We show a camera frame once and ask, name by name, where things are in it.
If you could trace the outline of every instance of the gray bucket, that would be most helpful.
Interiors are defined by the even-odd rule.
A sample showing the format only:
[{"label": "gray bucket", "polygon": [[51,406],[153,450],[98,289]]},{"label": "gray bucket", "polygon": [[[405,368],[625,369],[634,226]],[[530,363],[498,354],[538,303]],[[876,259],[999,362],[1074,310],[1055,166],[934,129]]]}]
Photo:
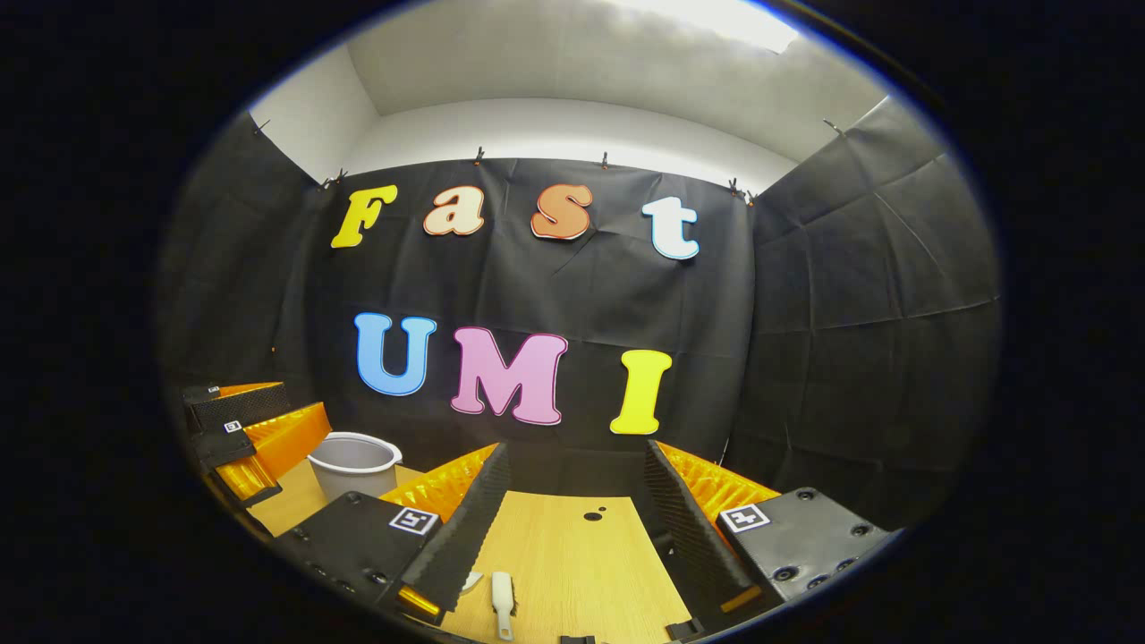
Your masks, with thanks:
[{"label": "gray bucket", "polygon": [[307,460],[330,502],[347,492],[381,496],[397,487],[394,465],[402,462],[402,451],[380,438],[330,432]]}]

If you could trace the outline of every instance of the yellow letter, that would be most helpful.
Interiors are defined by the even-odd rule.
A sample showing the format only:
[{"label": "yellow letter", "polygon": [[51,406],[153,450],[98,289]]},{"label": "yellow letter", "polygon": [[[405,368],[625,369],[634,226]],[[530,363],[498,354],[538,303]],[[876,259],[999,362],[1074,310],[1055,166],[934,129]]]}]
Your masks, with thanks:
[{"label": "yellow letter", "polygon": [[433,205],[439,207],[429,211],[421,227],[431,235],[476,233],[485,222],[481,219],[481,203],[484,198],[485,194],[481,188],[473,186],[450,188],[433,198]]},{"label": "yellow letter", "polygon": [[660,377],[672,366],[672,358],[658,351],[625,351],[621,362],[629,368],[621,415],[609,429],[614,434],[650,434],[660,429],[656,419],[656,394]]},{"label": "yellow letter", "polygon": [[330,248],[345,249],[356,246],[362,243],[362,233],[358,233],[358,225],[368,230],[378,221],[378,213],[381,212],[381,204],[378,199],[387,204],[394,203],[397,198],[397,186],[384,186],[381,188],[370,188],[350,194],[350,207],[346,210],[346,219],[342,220],[342,229],[330,241]]}]

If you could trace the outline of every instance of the black fabric wall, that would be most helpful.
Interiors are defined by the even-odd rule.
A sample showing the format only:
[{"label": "black fabric wall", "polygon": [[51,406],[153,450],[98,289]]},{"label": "black fabric wall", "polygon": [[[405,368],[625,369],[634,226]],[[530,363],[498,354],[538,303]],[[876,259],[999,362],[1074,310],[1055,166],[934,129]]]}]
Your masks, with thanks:
[{"label": "black fabric wall", "polygon": [[[640,493],[645,437],[613,434],[629,348],[668,353],[653,438],[781,490],[815,486],[881,526],[941,498],[985,409],[998,336],[997,266],[985,218],[941,146],[885,101],[756,198],[657,172],[546,159],[440,162],[318,188],[248,116],[189,178],[163,252],[159,356],[173,410],[188,384],[283,380],[326,403],[335,430],[396,442],[426,470],[493,441],[513,487]],[[536,238],[540,191],[583,183],[592,225]],[[331,249],[348,195],[396,184],[354,248]],[[484,191],[484,226],[429,236],[433,197]],[[658,254],[640,207],[696,210],[701,252]],[[385,367],[405,364],[405,316],[437,323],[425,385],[366,386],[358,313],[388,315]],[[569,341],[553,426],[467,415],[458,327],[492,331],[506,361],[530,333]]]},{"label": "black fabric wall", "polygon": [[1000,341],[986,218],[885,100],[756,199],[756,309],[724,465],[894,529],[953,482]]}]

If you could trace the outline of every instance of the white brush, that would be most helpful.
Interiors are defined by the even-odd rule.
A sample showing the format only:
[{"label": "white brush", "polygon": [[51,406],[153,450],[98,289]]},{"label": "white brush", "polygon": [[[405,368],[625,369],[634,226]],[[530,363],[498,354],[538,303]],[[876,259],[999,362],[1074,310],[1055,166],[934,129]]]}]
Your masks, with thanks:
[{"label": "white brush", "polygon": [[513,578],[508,573],[493,573],[490,578],[493,592],[493,611],[497,611],[497,637],[505,642],[513,641],[513,627],[508,616],[513,613]]}]

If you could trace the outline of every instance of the light wood surface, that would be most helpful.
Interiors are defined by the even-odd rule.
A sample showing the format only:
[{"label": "light wood surface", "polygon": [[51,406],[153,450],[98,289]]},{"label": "light wood surface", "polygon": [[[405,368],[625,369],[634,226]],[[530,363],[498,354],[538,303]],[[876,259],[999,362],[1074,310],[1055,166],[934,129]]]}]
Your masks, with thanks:
[{"label": "light wood surface", "polygon": [[[416,479],[421,472],[394,465],[397,485]],[[326,496],[314,478],[314,470],[306,458],[278,479],[283,490],[255,503],[248,511],[255,519],[267,526],[270,534],[278,536],[307,519],[310,515],[326,505]]]},{"label": "light wood surface", "polygon": [[[420,472],[397,465],[396,473],[402,485]],[[278,482],[281,493],[250,509],[275,536],[326,504],[308,461]],[[590,521],[587,512],[602,518]],[[626,496],[508,492],[473,570],[481,580],[441,628],[477,642],[502,642],[489,581],[495,571],[513,578],[514,644],[556,644],[561,635],[663,644],[664,627],[692,619]]]}]

